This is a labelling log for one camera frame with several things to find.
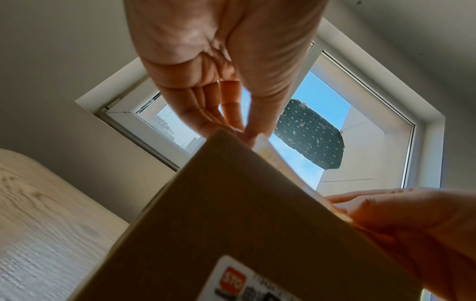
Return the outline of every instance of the ceiling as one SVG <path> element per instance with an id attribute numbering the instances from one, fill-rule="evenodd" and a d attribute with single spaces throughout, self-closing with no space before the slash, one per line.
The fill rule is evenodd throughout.
<path id="1" fill-rule="evenodd" d="M 449 92 L 476 106 L 476 1 L 341 1 Z"/>

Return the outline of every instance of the palm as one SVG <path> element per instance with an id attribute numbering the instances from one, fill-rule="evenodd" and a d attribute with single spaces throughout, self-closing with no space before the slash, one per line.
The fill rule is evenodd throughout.
<path id="1" fill-rule="evenodd" d="M 325 0 L 127 0 L 129 27 L 148 73 L 194 130 L 270 135 L 315 33 Z M 223 108 L 224 118 L 218 111 Z"/>

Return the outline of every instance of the wood grain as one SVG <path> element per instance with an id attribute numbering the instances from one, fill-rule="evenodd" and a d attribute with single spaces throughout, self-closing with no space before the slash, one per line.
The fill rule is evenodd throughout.
<path id="1" fill-rule="evenodd" d="M 126 228 L 36 161 L 0 149 L 0 300 L 66 299 Z"/>

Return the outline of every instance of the blue sky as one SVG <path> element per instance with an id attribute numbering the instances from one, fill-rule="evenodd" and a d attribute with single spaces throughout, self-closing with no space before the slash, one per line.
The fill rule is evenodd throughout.
<path id="1" fill-rule="evenodd" d="M 318 112 L 338 129 L 342 129 L 344 120 L 351 107 L 347 101 L 311 72 L 309 72 L 301 86 L 299 86 L 293 98 L 305 102 L 308 107 Z M 309 186 L 316 189 L 321 179 L 323 169 L 286 145 L 274 134 L 269 141 L 291 168 Z"/>

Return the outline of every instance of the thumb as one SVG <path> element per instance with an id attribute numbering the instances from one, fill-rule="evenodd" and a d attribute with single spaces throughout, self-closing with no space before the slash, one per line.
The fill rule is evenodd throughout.
<path id="1" fill-rule="evenodd" d="M 345 208 L 352 219 L 371 229 L 424 230 L 442 224 L 457 211 L 454 203 L 432 190 L 362 195 L 336 206 Z"/>

